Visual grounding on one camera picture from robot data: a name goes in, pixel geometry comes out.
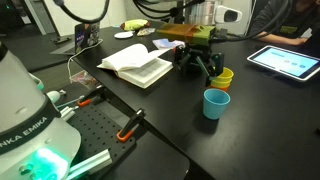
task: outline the laptop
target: laptop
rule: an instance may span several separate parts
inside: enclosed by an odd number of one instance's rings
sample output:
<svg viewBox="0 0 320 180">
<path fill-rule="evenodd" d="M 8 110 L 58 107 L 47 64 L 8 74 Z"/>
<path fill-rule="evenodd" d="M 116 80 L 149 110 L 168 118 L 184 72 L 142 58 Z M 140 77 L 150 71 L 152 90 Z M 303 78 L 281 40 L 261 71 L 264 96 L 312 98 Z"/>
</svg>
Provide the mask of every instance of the laptop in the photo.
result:
<svg viewBox="0 0 320 180">
<path fill-rule="evenodd" d="M 50 54 L 75 55 L 86 47 L 93 46 L 99 41 L 100 23 L 78 24 L 74 27 L 74 41 L 50 52 Z"/>
<path fill-rule="evenodd" d="M 320 30 L 313 33 L 312 36 L 296 50 L 296 52 L 320 58 Z"/>
</svg>

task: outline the blue cup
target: blue cup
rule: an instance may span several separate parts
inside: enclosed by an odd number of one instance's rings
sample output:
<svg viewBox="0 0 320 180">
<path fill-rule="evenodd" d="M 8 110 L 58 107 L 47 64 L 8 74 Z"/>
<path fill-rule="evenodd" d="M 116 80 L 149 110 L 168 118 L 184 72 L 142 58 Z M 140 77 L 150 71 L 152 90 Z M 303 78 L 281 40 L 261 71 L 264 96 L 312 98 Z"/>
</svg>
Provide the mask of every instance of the blue cup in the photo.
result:
<svg viewBox="0 0 320 180">
<path fill-rule="evenodd" d="M 220 89 L 207 89 L 203 96 L 203 114 L 211 120 L 219 119 L 230 102 L 229 94 Z"/>
</svg>

